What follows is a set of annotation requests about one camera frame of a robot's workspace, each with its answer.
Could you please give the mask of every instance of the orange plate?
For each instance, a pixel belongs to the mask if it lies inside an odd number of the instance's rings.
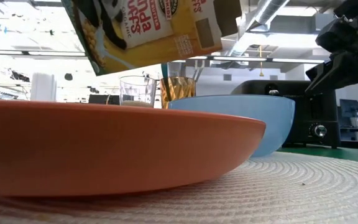
[[[0,100],[0,195],[158,190],[217,178],[257,149],[265,123],[125,106]]]

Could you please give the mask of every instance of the amber glass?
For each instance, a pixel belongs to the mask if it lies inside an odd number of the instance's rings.
[[[168,77],[166,80],[161,79],[160,87],[163,109],[168,109],[170,100],[173,101],[196,96],[196,82],[192,78]]]

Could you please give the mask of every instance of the blue bowl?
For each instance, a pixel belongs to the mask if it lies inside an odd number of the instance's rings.
[[[253,157],[266,156],[280,149],[290,133],[295,115],[293,100],[260,95],[199,96],[175,100],[169,108],[243,116],[265,122],[264,138]]]

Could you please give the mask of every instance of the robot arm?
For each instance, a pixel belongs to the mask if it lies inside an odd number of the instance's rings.
[[[337,19],[319,34],[316,43],[331,52],[330,61],[306,72],[315,95],[358,83],[358,0],[347,0],[335,11]]]

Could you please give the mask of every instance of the clear glass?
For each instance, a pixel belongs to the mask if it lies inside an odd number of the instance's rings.
[[[119,102],[122,106],[154,107],[157,81],[140,76],[120,78]]]

